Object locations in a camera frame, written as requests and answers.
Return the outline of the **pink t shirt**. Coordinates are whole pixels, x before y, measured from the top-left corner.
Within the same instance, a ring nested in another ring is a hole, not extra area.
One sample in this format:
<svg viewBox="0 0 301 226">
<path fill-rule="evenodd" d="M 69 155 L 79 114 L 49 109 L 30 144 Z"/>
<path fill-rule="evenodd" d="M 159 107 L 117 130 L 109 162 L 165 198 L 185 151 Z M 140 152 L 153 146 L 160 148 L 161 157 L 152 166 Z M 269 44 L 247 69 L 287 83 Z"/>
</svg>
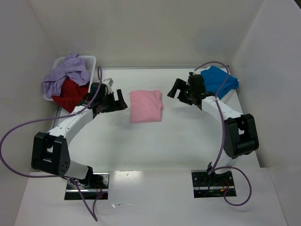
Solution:
<svg viewBox="0 0 301 226">
<path fill-rule="evenodd" d="M 162 121 L 161 91 L 136 90 L 130 92 L 131 123 Z"/>
</svg>

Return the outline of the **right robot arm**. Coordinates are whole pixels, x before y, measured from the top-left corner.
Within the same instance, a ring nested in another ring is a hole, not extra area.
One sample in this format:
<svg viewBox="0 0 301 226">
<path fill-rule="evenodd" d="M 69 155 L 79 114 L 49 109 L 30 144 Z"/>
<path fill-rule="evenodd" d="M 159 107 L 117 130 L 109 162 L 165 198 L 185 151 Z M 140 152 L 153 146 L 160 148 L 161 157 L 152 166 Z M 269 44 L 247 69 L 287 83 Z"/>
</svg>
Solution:
<svg viewBox="0 0 301 226">
<path fill-rule="evenodd" d="M 259 148 L 255 119 L 242 114 L 222 102 L 216 93 L 208 91 L 200 74 L 190 73 L 188 80 L 176 79 L 167 96 L 188 105 L 195 105 L 210 114 L 222 125 L 222 143 L 215 161 L 208 164 L 208 174 L 223 174 L 231 169 L 239 157 Z"/>
</svg>

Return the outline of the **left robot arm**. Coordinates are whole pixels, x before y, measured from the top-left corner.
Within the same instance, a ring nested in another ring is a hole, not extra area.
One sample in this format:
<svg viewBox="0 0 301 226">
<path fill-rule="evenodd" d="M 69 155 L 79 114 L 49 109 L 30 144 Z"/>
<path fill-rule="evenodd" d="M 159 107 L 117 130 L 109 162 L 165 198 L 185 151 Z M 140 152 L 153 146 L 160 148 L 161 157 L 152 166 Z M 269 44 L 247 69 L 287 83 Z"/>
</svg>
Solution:
<svg viewBox="0 0 301 226">
<path fill-rule="evenodd" d="M 101 113 L 121 111 L 127 108 L 122 91 L 118 89 L 116 100 L 112 91 L 113 80 L 94 82 L 75 107 L 74 112 L 50 131 L 39 132 L 33 139 L 31 167 L 62 178 L 73 178 L 83 186 L 100 181 L 93 168 L 70 159 L 69 144 L 75 136 Z"/>
</svg>

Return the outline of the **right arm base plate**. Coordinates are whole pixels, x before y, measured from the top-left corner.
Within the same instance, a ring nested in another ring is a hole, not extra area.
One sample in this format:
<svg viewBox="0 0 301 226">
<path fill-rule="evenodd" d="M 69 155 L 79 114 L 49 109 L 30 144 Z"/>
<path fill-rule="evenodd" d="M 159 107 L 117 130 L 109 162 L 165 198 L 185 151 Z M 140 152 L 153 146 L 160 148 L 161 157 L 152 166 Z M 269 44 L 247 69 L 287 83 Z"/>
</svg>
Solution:
<svg viewBox="0 0 301 226">
<path fill-rule="evenodd" d="M 194 198 L 217 198 L 237 196 L 230 171 L 208 175 L 204 170 L 191 172 Z"/>
</svg>

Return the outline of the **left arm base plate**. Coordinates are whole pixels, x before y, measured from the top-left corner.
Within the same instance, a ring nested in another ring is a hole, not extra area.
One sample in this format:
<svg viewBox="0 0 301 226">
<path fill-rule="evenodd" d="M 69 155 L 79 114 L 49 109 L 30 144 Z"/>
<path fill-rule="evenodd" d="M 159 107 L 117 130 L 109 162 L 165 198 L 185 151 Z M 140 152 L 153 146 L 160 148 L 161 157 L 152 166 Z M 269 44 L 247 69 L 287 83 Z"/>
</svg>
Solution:
<svg viewBox="0 0 301 226">
<path fill-rule="evenodd" d="M 80 192 L 85 200 L 94 200 L 100 196 L 100 200 L 108 199 L 109 172 L 94 172 L 89 182 L 74 179 L 76 185 L 71 181 L 67 182 L 64 200 L 81 200 Z"/>
</svg>

